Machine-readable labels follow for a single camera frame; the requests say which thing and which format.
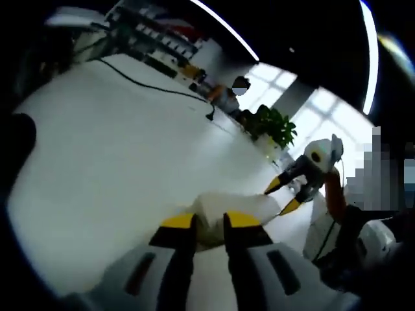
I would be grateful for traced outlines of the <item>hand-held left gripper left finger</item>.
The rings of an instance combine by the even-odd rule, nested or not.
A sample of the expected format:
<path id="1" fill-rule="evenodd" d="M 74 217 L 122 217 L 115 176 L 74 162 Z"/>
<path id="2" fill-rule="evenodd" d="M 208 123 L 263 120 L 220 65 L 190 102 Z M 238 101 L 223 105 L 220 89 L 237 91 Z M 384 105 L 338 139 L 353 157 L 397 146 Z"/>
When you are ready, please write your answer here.
<path id="1" fill-rule="evenodd" d="M 197 216 L 164 220 L 148 244 L 115 261 L 82 295 L 85 310 L 185 310 L 196 252 Z"/>

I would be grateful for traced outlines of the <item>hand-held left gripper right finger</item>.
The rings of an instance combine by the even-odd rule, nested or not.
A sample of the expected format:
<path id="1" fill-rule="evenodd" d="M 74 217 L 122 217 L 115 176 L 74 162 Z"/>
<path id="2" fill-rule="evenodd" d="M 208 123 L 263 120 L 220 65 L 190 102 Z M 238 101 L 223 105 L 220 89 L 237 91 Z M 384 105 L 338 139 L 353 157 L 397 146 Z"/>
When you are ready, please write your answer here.
<path id="1" fill-rule="evenodd" d="M 257 218 L 229 211 L 223 228 L 238 310 L 330 310 L 331 290 L 316 268 L 274 243 Z"/>

